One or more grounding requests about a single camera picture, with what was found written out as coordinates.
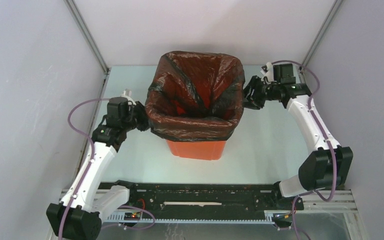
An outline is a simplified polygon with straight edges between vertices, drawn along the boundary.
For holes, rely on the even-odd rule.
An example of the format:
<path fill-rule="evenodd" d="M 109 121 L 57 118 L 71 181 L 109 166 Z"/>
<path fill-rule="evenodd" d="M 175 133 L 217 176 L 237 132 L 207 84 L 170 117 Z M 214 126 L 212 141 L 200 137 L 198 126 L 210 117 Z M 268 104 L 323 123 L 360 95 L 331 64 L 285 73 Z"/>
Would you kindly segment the black plastic trash bag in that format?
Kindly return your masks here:
<path fill-rule="evenodd" d="M 244 112 L 244 83 L 244 67 L 235 56 L 163 54 L 145 101 L 151 132 L 174 142 L 228 140 Z"/>

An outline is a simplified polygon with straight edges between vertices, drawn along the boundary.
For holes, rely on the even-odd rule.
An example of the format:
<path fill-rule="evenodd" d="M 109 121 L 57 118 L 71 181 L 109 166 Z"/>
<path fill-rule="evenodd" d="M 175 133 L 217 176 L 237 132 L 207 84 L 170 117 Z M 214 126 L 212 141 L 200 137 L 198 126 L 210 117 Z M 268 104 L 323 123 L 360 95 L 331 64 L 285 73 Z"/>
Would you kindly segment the orange plastic trash bin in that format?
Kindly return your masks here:
<path fill-rule="evenodd" d="M 226 141 L 166 142 L 174 156 L 207 161 L 219 160 L 226 146 Z"/>

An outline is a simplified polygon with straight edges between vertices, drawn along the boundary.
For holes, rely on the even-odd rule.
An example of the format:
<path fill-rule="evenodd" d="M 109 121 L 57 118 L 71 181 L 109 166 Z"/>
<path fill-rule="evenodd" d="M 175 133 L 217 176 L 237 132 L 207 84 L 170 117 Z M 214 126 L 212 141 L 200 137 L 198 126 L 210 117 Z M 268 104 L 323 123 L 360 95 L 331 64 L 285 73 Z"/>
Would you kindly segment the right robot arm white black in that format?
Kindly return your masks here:
<path fill-rule="evenodd" d="M 271 194 L 271 204 L 277 209 L 288 206 L 291 197 L 326 188 L 330 195 L 324 201 L 330 201 L 345 184 L 354 156 L 328 130 L 314 103 L 316 92 L 297 82 L 296 66 L 300 63 L 291 60 L 267 62 L 261 67 L 262 76 L 254 75 L 243 89 L 245 108 L 260 110 L 267 101 L 281 103 L 297 123 L 309 153 L 297 175 L 278 182 Z"/>

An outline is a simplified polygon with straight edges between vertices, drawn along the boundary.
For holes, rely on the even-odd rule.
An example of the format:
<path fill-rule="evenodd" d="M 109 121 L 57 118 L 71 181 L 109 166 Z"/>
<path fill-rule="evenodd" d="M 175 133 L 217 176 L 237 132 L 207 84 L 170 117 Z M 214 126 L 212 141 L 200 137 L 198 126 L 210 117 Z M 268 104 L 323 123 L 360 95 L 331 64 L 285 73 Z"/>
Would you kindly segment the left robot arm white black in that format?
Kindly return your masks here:
<path fill-rule="evenodd" d="M 133 208 L 138 194 L 125 186 L 113 186 L 99 199 L 96 192 L 103 175 L 115 158 L 128 132 L 147 131 L 145 107 L 125 90 L 121 96 L 107 99 L 106 114 L 92 134 L 73 130 L 86 137 L 89 146 L 72 185 L 58 204 L 51 203 L 46 216 L 58 239 L 95 240 L 103 222 L 120 206 Z"/>

